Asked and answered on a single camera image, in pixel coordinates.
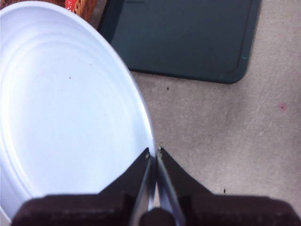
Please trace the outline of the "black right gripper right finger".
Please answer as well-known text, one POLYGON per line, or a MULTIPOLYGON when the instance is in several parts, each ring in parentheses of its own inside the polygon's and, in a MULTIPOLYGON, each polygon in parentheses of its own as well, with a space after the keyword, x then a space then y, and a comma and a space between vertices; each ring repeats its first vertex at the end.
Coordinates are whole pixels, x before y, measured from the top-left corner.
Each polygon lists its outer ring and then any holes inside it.
POLYGON ((161 207, 178 226, 299 226, 285 201, 264 196, 218 195, 191 177, 164 149, 157 150, 161 207))

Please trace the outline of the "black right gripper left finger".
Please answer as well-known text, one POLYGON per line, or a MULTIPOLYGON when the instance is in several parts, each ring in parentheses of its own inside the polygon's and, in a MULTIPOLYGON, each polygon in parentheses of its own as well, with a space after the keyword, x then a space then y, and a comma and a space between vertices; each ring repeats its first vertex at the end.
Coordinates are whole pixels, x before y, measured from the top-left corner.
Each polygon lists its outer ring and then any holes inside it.
POLYGON ((13 226, 130 226, 148 210, 151 155, 146 148, 98 194, 48 195, 25 202, 13 226))

